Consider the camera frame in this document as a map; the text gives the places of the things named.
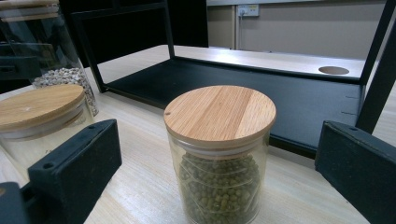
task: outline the beans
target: beans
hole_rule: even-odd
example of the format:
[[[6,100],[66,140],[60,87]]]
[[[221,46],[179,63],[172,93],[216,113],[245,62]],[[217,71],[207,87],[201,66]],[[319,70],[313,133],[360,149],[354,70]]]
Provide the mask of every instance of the beans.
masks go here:
[[[260,172],[252,156],[206,160],[183,155],[180,188],[197,223],[248,223],[258,212]]]
[[[96,101],[93,96],[91,85],[86,78],[85,72],[80,68],[61,68],[57,70],[49,70],[41,77],[35,78],[32,83],[36,88],[60,84],[76,84],[84,88],[86,100],[90,110],[94,116],[99,112]]]

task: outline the round hole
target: round hole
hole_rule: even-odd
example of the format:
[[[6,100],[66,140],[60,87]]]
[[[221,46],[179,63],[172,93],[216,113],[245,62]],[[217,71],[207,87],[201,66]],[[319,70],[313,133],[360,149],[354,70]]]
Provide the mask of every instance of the round hole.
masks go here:
[[[53,164],[52,164],[51,162],[46,163],[46,164],[43,165],[43,168],[44,168],[44,169],[49,169],[49,168],[51,168],[51,167],[53,167]]]
[[[319,71],[329,75],[346,75],[349,73],[349,70],[343,67],[336,67],[336,66],[320,67]]]

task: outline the black shelf surface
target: black shelf surface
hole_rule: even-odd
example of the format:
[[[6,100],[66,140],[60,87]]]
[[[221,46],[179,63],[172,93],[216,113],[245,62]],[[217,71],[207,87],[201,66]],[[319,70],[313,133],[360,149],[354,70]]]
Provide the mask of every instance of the black shelf surface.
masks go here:
[[[314,158],[324,120],[354,126],[364,86],[345,81],[294,76],[272,70],[173,58],[105,84],[108,91],[159,108],[180,94],[213,85],[260,91],[276,105],[270,144]]]

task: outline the black clamp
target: black clamp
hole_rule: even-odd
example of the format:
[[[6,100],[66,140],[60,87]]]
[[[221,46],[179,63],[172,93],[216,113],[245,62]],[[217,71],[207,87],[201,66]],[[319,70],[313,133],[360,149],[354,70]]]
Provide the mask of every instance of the black clamp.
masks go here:
[[[371,223],[396,223],[396,147],[346,124],[325,121],[316,170]]]
[[[22,189],[0,184],[1,223],[83,223],[120,166],[117,122],[90,125],[32,165]]]

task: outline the white beans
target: white beans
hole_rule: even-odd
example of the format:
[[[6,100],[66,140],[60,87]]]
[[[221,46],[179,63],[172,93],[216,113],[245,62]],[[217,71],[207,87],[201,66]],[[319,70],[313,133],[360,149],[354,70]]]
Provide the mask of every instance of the white beans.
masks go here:
[[[49,70],[42,77],[35,78],[35,81],[32,84],[36,88],[60,84],[76,84],[82,86],[82,88],[84,88],[86,100],[92,114],[95,116],[99,112],[90,82],[86,78],[85,72],[81,68],[61,68],[57,70]]]

